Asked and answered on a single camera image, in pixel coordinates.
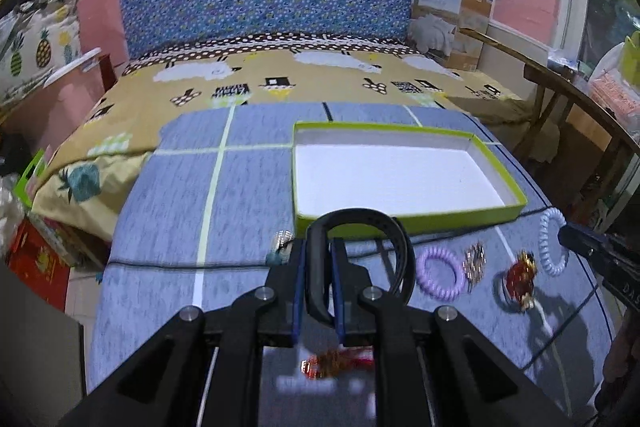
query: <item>cardboard box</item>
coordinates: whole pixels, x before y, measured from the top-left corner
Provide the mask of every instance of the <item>cardboard box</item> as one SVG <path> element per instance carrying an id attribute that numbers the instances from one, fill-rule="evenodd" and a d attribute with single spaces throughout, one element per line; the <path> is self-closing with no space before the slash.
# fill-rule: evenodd
<path id="1" fill-rule="evenodd" d="M 18 228 L 6 261 L 9 269 L 36 295 L 65 311 L 69 267 L 28 219 Z"/>
<path id="2" fill-rule="evenodd" d="M 412 0 L 408 44 L 453 70 L 475 71 L 482 42 L 459 28 L 486 33 L 494 0 Z"/>
<path id="3" fill-rule="evenodd" d="M 376 163 L 374 156 L 388 161 Z M 296 122 L 292 184 L 296 237 L 340 208 L 375 208 L 419 234 L 512 221 L 527 204 L 477 136 L 415 125 Z M 358 224 L 336 227 L 330 235 L 380 237 Z"/>

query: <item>blanket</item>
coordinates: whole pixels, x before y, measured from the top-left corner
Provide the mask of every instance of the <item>blanket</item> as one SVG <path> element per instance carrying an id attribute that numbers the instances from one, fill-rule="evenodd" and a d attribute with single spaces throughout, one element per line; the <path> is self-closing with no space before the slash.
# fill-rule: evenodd
<path id="1" fill-rule="evenodd" d="M 254 103 L 357 102 L 456 109 L 449 98 L 517 98 L 394 39 L 265 34 L 172 46 L 133 61 L 60 146 L 33 210 L 106 241 L 163 129 L 194 111 Z M 197 148 L 206 129 L 186 129 Z"/>

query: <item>metal screw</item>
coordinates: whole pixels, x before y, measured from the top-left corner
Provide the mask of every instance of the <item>metal screw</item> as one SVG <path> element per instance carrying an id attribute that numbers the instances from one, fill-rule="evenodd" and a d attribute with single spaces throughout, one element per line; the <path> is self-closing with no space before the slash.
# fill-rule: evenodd
<path id="1" fill-rule="evenodd" d="M 196 306 L 191 306 L 191 305 L 185 306 L 180 310 L 179 315 L 180 315 L 180 318 L 185 322 L 191 322 L 197 319 L 198 315 L 200 315 L 200 308 L 197 308 Z"/>
<path id="2" fill-rule="evenodd" d="M 382 290 L 377 286 L 369 286 L 362 290 L 362 296 L 367 299 L 367 301 L 377 301 L 382 297 Z"/>
<path id="3" fill-rule="evenodd" d="M 438 317 L 443 321 L 449 322 L 458 316 L 458 310 L 453 306 L 441 306 L 438 308 Z"/>
<path id="4" fill-rule="evenodd" d="M 254 293 L 257 299 L 261 301 L 270 301 L 276 295 L 276 292 L 268 286 L 260 286 Z"/>

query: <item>pineapple print pillow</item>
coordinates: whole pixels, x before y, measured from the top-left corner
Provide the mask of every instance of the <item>pineapple print pillow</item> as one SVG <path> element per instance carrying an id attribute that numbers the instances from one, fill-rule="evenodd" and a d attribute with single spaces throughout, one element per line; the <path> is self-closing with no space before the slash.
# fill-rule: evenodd
<path id="1" fill-rule="evenodd" d="M 0 20 L 0 112 L 78 58 L 78 0 L 26 3 Z"/>

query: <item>red tassel charm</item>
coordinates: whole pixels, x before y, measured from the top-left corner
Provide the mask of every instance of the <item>red tassel charm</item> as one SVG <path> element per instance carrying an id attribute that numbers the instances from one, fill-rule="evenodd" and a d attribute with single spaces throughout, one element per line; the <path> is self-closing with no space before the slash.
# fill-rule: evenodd
<path id="1" fill-rule="evenodd" d="M 300 371 L 310 380 L 336 377 L 350 369 L 373 369 L 372 348 L 330 349 L 321 355 L 309 357 L 300 364 Z"/>
<path id="2" fill-rule="evenodd" d="M 502 288 L 509 300 L 516 303 L 522 312 L 533 308 L 533 279 L 537 273 L 533 253 L 522 251 L 502 282 Z"/>

